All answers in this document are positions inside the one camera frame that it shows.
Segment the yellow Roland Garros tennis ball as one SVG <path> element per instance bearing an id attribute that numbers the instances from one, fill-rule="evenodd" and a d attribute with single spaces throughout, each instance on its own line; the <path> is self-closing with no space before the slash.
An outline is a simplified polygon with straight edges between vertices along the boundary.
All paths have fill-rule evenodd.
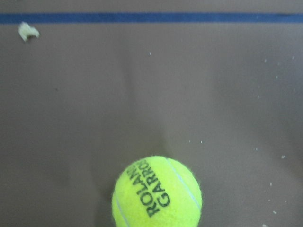
<path id="1" fill-rule="evenodd" d="M 197 227 L 202 206 L 194 174 L 162 156 L 129 165 L 117 179 L 112 196 L 117 227 Z"/>

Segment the large foam crumb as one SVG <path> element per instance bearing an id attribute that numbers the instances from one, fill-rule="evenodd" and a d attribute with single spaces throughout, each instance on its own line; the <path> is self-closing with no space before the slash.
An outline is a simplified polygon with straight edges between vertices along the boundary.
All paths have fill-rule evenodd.
<path id="1" fill-rule="evenodd" d="M 39 31 L 35 27 L 30 26 L 26 22 L 22 22 L 19 25 L 18 33 L 24 42 L 27 42 L 28 39 L 31 37 L 39 38 L 39 36 L 40 36 Z"/>

